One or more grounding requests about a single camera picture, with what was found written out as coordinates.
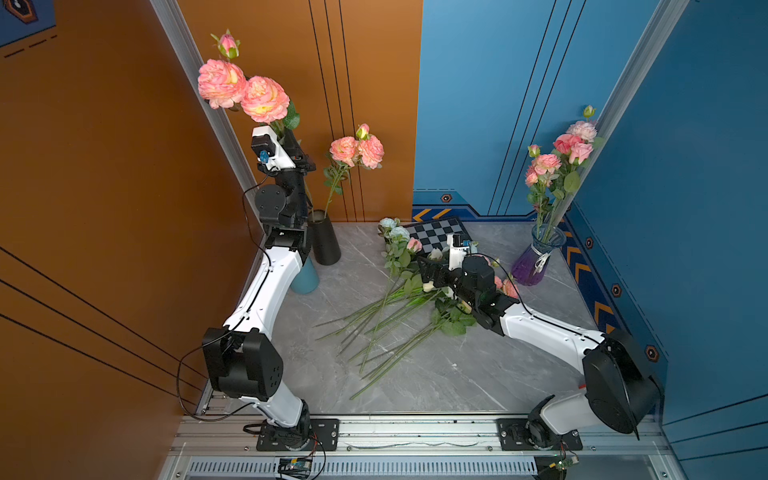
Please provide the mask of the blue purple glass vase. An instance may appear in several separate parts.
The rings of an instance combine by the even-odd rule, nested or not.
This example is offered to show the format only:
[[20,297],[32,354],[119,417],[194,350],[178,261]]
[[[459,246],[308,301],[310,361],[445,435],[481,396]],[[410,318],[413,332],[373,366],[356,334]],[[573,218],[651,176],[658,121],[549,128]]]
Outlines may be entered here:
[[521,285],[537,285],[546,273],[551,255],[565,242],[565,233],[560,228],[534,225],[529,246],[512,265],[512,277]]

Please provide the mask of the pink double bloom stem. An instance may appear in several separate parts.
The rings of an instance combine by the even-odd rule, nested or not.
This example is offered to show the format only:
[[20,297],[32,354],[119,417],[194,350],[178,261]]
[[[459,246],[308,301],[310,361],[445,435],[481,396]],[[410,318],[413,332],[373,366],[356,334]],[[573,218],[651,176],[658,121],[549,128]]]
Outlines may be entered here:
[[553,213],[565,199],[562,161],[558,154],[543,154],[538,145],[530,145],[528,155],[531,163],[525,173],[525,184],[529,188],[527,201],[536,213],[538,237],[548,240],[554,224]]

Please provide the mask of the peach double bloom stem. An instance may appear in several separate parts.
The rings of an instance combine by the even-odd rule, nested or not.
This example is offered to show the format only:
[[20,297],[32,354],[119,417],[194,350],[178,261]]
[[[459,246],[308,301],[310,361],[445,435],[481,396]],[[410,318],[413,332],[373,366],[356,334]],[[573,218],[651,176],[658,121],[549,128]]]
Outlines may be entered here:
[[376,170],[381,167],[385,149],[383,143],[371,132],[366,123],[360,124],[352,136],[345,136],[331,142],[327,156],[330,165],[323,170],[324,185],[329,189],[325,202],[325,216],[328,216],[333,195],[341,195],[341,182],[349,178],[355,167]]

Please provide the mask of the bunch of pink flowers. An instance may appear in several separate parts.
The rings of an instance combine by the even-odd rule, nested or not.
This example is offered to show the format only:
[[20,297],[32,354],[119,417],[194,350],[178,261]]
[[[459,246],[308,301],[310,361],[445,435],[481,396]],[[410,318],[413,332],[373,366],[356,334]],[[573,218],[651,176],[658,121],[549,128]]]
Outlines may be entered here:
[[[341,326],[329,336],[343,335],[340,353],[344,353],[358,337],[367,339],[365,346],[351,358],[357,362],[360,378],[366,384],[355,392],[353,400],[364,395],[381,381],[413,350],[440,332],[448,337],[461,337],[478,324],[470,304],[458,299],[447,287],[438,287],[421,273],[423,264],[448,264],[448,250],[439,248],[421,232],[411,231],[397,218],[383,218],[378,235],[384,241],[382,255],[389,272],[385,295],[349,315],[334,319]],[[404,342],[376,353],[382,340],[422,308],[429,306],[429,321]]]

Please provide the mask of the right aluminium corner post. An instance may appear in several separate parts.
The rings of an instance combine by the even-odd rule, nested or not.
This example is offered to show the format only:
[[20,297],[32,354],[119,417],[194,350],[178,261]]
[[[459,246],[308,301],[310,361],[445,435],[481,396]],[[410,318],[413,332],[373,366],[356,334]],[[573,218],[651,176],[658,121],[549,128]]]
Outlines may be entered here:
[[616,84],[598,117],[597,131],[600,140],[594,145],[590,159],[579,169],[579,187],[573,193],[568,193],[555,211],[556,222],[560,222],[565,213],[571,208],[576,195],[583,187],[586,178],[609,141],[624,113],[635,97],[639,87],[655,63],[658,55],[666,44],[669,36],[679,22],[689,4],[688,0],[659,1],[651,15],[642,35],[639,37],[628,61],[623,68]]

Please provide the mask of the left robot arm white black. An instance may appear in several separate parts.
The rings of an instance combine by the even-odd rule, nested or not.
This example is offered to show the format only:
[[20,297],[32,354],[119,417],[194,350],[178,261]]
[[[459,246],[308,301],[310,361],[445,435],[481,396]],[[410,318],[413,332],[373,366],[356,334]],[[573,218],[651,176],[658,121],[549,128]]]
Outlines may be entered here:
[[310,435],[309,408],[282,380],[284,363],[272,333],[309,256],[304,178],[315,166],[290,130],[279,136],[269,126],[256,127],[251,148],[259,170],[272,180],[248,194],[264,228],[265,238],[257,244],[263,259],[223,326],[206,331],[202,352],[212,388],[258,409],[281,442],[298,448]]

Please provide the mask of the aluminium corner post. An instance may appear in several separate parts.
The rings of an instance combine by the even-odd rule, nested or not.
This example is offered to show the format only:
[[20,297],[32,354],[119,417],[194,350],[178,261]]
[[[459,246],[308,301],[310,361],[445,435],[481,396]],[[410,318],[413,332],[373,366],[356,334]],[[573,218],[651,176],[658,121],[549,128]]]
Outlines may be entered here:
[[556,222],[560,222],[565,213],[571,208],[576,195],[583,187],[586,178],[609,141],[624,113],[635,97],[639,87],[655,63],[658,55],[666,44],[669,36],[679,22],[689,4],[688,0],[659,1],[651,15],[642,35],[639,37],[628,61],[623,68],[616,84],[598,117],[597,131],[600,140],[594,145],[590,159],[579,169],[579,187],[573,193],[568,193],[555,211]]
[[222,150],[230,170],[236,177],[240,190],[245,191],[255,187],[257,179],[249,166],[246,156],[240,146],[232,123],[222,109],[212,109],[199,95],[197,79],[203,58],[196,42],[184,19],[177,1],[150,0],[155,14],[166,34],[171,47],[188,79],[195,99],[209,124],[210,130]]

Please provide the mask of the black cylindrical vase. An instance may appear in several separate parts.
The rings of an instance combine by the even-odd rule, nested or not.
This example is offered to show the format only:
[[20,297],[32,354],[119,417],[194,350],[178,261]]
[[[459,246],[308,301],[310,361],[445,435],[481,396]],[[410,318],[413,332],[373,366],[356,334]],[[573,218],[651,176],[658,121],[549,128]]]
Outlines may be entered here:
[[341,249],[331,219],[323,210],[314,210],[307,221],[312,251],[320,265],[330,266],[341,258]]

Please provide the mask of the aluminium front rail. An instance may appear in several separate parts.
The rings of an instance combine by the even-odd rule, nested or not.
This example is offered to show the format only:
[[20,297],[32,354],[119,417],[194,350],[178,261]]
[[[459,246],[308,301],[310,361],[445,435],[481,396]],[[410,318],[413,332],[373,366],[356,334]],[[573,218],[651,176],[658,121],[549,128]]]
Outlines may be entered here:
[[[337,449],[331,454],[362,455],[556,455],[575,453],[580,457],[670,455],[672,448],[660,427],[643,420],[637,434],[620,434],[605,426],[578,429],[581,451],[504,451],[497,431],[500,418],[523,418],[503,414],[406,414],[406,415],[317,415],[314,419],[338,419]],[[217,423],[184,418],[172,441],[171,455],[262,455],[256,449],[259,416],[236,416]]]

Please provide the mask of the large peach bloom stem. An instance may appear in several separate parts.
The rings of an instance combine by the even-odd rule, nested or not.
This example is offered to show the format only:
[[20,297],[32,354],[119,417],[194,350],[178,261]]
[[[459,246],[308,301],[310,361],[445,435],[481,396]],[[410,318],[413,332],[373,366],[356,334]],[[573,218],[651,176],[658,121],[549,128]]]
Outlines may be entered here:
[[212,109],[241,110],[259,125],[268,125],[281,138],[300,124],[300,114],[285,89],[264,76],[248,77],[234,62],[240,44],[227,29],[211,34],[219,53],[198,70],[197,90]]

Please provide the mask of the teal ceramic vase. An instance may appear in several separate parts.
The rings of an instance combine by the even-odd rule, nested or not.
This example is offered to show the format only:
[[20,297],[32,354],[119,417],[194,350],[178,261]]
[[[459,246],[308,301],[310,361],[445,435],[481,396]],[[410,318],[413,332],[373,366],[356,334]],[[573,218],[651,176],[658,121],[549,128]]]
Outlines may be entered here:
[[296,294],[307,295],[317,289],[319,277],[315,269],[312,258],[308,256],[300,272],[296,275],[290,285],[290,289]]

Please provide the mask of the right green circuit board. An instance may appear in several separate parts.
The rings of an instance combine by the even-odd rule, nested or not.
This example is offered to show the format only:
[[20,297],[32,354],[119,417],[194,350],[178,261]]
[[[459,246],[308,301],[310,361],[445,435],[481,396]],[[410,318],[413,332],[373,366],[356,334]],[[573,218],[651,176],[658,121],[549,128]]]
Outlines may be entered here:
[[549,468],[558,471],[561,475],[565,475],[571,467],[577,465],[579,462],[580,459],[578,455],[564,456],[551,463]]

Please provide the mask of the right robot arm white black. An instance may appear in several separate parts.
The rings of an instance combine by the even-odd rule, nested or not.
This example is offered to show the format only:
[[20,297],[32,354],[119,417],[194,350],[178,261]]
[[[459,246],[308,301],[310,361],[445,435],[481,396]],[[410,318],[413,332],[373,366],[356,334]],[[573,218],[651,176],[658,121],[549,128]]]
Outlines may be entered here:
[[578,392],[550,395],[529,413],[519,432],[532,448],[554,448],[595,425],[637,435],[639,423],[661,400],[661,382],[627,332],[585,330],[526,307],[497,290],[493,268],[478,254],[457,267],[426,257],[417,264],[424,280],[467,303],[478,325],[555,356],[582,375]]

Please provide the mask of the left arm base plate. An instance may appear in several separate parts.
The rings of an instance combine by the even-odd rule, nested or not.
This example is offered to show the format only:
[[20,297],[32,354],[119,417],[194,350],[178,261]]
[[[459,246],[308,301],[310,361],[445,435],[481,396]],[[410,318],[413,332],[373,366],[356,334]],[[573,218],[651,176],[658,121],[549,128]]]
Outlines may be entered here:
[[260,425],[256,449],[259,452],[310,452],[313,449],[335,451],[339,437],[338,419],[310,419],[296,427]]

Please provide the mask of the pale pink carnation stem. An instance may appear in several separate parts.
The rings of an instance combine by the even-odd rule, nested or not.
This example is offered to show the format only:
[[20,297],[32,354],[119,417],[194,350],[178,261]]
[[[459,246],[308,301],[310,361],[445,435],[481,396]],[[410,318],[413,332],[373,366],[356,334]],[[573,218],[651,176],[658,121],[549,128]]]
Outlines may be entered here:
[[583,110],[582,117],[582,120],[571,124],[566,133],[580,138],[583,142],[593,143],[598,137],[597,109],[592,105],[587,105]]

